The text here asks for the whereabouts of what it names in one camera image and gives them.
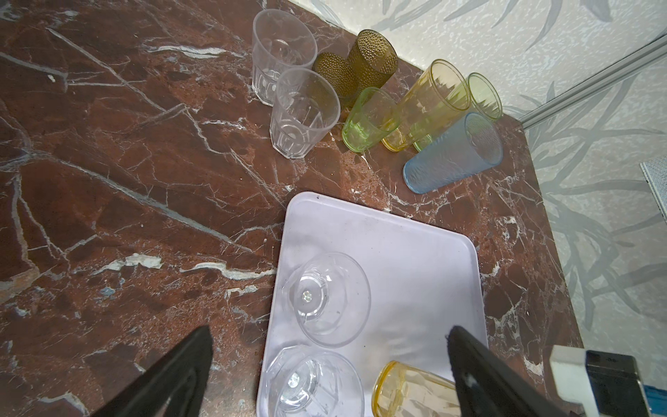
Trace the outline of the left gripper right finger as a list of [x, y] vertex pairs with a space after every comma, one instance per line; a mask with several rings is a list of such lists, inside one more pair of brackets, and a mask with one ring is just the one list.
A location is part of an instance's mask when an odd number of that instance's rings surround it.
[[566, 413], [517, 375], [461, 326], [447, 352], [463, 416], [564, 416]]

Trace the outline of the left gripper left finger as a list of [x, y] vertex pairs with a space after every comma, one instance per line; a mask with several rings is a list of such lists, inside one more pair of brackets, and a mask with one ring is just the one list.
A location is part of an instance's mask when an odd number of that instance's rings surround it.
[[94, 415], [198, 416], [212, 359], [210, 327], [198, 327]]

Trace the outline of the yellow short glass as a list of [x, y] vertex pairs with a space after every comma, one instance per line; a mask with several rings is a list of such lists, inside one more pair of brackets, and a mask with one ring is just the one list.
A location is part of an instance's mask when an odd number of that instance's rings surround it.
[[439, 375], [390, 361], [371, 396], [373, 416], [462, 416], [456, 387]]

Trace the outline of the clear faceted glass front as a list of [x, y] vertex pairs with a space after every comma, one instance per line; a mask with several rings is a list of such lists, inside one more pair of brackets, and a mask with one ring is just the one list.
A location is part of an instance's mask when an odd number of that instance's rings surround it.
[[363, 416], [364, 390], [341, 354], [305, 345], [285, 347], [262, 372], [258, 416]]

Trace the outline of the lilac plastic tray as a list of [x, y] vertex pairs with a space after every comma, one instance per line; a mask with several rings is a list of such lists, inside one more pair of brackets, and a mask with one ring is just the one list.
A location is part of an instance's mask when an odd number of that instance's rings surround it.
[[[281, 293], [298, 267], [328, 252], [359, 262], [372, 294], [365, 328], [337, 349], [309, 340]], [[446, 337], [454, 326], [487, 339], [477, 252], [466, 236], [314, 192], [288, 205], [274, 286], [262, 372], [286, 347], [329, 350], [354, 365], [371, 395], [390, 361], [451, 379]]]

